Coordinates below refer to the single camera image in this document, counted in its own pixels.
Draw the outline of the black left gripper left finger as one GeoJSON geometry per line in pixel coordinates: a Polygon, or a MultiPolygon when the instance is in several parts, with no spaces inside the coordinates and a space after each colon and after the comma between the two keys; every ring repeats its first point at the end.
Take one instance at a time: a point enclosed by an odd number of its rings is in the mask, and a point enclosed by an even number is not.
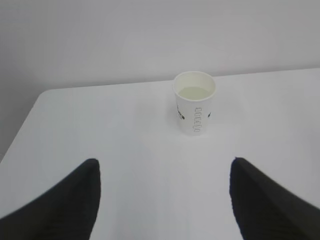
{"type": "Polygon", "coordinates": [[[101,199],[101,172],[95,158],[25,206],[0,220],[2,240],[88,240],[101,199]]]}

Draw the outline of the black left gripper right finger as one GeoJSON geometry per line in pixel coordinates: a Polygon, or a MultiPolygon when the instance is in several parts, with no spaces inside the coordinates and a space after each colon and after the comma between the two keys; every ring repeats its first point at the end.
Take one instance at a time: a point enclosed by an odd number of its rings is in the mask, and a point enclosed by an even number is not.
{"type": "Polygon", "coordinates": [[[318,240],[320,210],[244,158],[230,166],[232,211],[244,240],[318,240]]]}

